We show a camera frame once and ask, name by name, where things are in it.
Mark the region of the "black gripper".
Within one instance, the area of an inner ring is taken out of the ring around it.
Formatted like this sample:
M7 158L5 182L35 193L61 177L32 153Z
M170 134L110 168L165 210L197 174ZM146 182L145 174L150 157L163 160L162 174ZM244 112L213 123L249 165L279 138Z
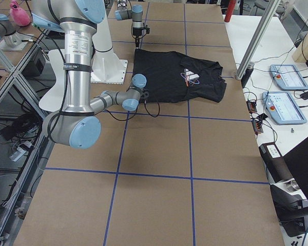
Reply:
M140 48L140 39L143 36L144 27L132 27L132 36L135 39L136 49Z

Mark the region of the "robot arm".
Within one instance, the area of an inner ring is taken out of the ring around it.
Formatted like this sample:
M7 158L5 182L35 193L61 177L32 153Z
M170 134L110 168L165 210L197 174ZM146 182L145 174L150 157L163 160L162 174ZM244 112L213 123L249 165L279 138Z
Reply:
M107 22L103 1L35 1L32 16L38 27L65 34L65 49L61 54L64 95L60 108L43 121L45 135L57 144L90 148L101 133L96 114L112 105L135 111L147 83L146 77L134 75L126 92L104 91L90 98L93 49L99 40L110 38L109 30L98 33L100 23Z
M132 5L131 1L117 1L117 10L114 12L118 21L131 19L131 37L134 39L136 49L140 47L141 39L149 33L149 28L143 22L143 7Z

